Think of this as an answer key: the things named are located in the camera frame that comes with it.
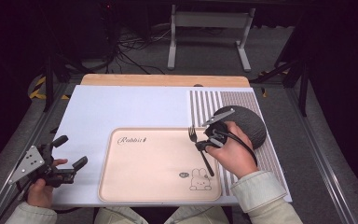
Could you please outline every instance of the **person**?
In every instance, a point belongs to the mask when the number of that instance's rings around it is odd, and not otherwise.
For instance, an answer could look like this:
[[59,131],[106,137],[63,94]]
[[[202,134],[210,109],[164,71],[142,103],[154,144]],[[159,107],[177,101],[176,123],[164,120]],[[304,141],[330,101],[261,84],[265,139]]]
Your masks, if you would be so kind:
[[[227,121],[226,125],[230,132],[252,148],[251,141],[235,122]],[[249,215],[253,224],[302,223],[293,206],[283,199],[286,191],[274,174],[258,170],[251,154],[238,142],[228,138],[223,147],[207,147],[206,150],[239,179],[231,190],[237,197],[242,211]],[[67,160],[56,160],[54,165],[66,162]],[[29,189],[27,202],[18,205],[7,223],[55,223],[57,214],[50,209],[52,191],[53,188],[46,186],[43,179],[38,179]],[[129,207],[106,207],[100,209],[94,223],[147,223],[147,221]],[[166,223],[228,223],[228,221],[219,206],[181,206]]]

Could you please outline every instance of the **fork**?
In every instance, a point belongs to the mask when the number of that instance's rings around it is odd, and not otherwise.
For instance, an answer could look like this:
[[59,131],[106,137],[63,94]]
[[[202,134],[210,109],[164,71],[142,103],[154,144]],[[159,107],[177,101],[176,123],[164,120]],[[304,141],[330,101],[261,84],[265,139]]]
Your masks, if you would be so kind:
[[[194,125],[191,125],[189,128],[188,128],[188,136],[190,137],[190,140],[193,142],[193,143],[197,143],[197,134],[196,134],[196,129],[194,128]],[[214,176],[214,172],[212,170],[212,167],[211,165],[209,164],[209,162],[206,160],[205,158],[205,155],[202,153],[202,150],[200,151],[200,154],[202,156],[202,159],[204,160],[205,162],[205,165],[206,165],[206,168],[208,169],[209,171],[209,174],[211,176]]]

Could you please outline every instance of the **dark background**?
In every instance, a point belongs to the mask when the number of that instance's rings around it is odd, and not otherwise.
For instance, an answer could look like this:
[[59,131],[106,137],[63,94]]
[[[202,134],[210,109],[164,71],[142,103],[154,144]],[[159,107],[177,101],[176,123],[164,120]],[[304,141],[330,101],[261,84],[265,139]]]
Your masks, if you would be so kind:
[[[112,52],[112,42],[106,38],[116,28],[96,19],[102,13],[94,5],[99,3],[43,3],[42,9],[54,31],[50,42],[53,49],[77,62],[103,58]],[[144,38],[150,35],[151,26],[169,22],[170,8],[115,6],[121,24],[128,24]],[[46,41],[41,39],[32,13],[27,10],[19,1],[0,1],[0,151],[31,103],[28,86],[43,71],[47,53]],[[297,25],[302,14],[259,9],[253,26]],[[293,60],[304,48],[312,51],[310,81],[333,135],[358,177],[358,1],[336,1],[324,13],[310,18],[314,21],[310,22],[312,33],[299,32],[293,36],[282,61]]]

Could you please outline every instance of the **metal rail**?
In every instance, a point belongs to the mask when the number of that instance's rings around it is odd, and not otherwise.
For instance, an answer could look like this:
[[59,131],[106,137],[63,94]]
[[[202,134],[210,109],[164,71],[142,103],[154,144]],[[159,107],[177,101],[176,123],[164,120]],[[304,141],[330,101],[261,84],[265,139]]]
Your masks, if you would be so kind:
[[315,159],[316,161],[316,164],[319,168],[319,172],[321,173],[322,178],[324,179],[324,183],[333,200],[334,205],[336,206],[338,215],[341,218],[342,223],[348,223],[348,224],[358,223],[353,213],[351,212],[351,209],[349,208],[347,199],[345,198],[345,195],[342,191],[341,186],[339,185],[339,182],[336,178],[336,175],[334,174],[333,169],[330,166],[330,163],[328,162],[326,156],[318,146],[318,142],[314,137],[315,133],[310,127],[309,120],[302,116],[301,111],[298,108],[298,99],[296,97],[296,93],[294,89],[293,88],[286,89],[286,93],[296,111],[296,115],[298,116],[301,125],[304,127],[308,139],[310,140],[311,154],[313,156],[313,159]]
[[[60,99],[61,96],[64,94],[64,91],[66,89],[67,84],[65,83],[59,83],[58,87],[56,89],[56,92],[54,94],[54,99]],[[22,150],[21,156],[19,157],[18,161],[22,159],[22,156],[24,154],[24,152],[26,150],[28,150],[30,148],[30,146],[34,145],[35,143],[38,142],[38,140],[40,139],[40,136],[43,132],[43,130],[45,129],[46,125],[48,124],[51,115],[54,112],[54,109],[57,107],[57,104],[59,103],[60,100],[55,100],[53,102],[53,104],[51,105],[51,108],[49,109],[49,111],[44,112],[41,117],[39,118],[39,121],[36,123],[33,132],[31,133],[31,136],[29,137],[24,149]],[[13,197],[14,195],[14,191],[16,189],[15,185],[9,185],[8,184],[8,180],[11,177],[11,175],[13,174],[13,172],[15,171],[16,167],[13,167],[13,169],[10,172],[10,175],[7,177],[7,180],[4,184],[4,186],[1,188],[0,190],[0,216],[3,212],[3,210],[5,209],[5,207],[7,206],[7,203],[10,201],[10,199]]]

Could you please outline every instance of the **pants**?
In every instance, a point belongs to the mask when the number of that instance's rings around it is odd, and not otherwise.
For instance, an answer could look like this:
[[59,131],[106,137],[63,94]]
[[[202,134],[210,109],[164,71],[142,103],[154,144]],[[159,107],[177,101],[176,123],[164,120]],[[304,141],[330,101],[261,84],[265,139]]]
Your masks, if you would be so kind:
[[[148,224],[148,222],[129,207],[101,208],[94,224]],[[228,219],[222,207],[181,206],[164,224],[227,224]]]

